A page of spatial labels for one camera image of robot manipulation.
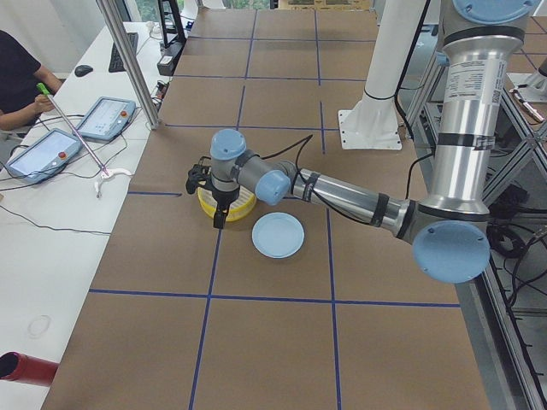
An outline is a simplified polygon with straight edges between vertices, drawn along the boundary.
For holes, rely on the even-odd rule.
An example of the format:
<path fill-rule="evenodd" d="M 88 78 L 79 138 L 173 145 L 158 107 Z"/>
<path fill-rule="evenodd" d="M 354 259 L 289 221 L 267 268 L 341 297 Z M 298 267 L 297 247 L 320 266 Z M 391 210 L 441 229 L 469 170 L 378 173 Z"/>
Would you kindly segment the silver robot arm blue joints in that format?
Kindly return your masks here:
<path fill-rule="evenodd" d="M 510 57 L 523 45 L 534 1 L 443 1 L 435 56 L 448 66 L 432 175 L 420 200 L 386 191 L 400 150 L 341 149 L 311 170 L 278 154 L 258 155 L 244 135 L 218 131 L 210 147 L 214 190 L 241 186 L 274 206 L 286 197 L 329 208 L 408 243 L 429 277 L 458 284 L 487 267 L 483 190 Z"/>

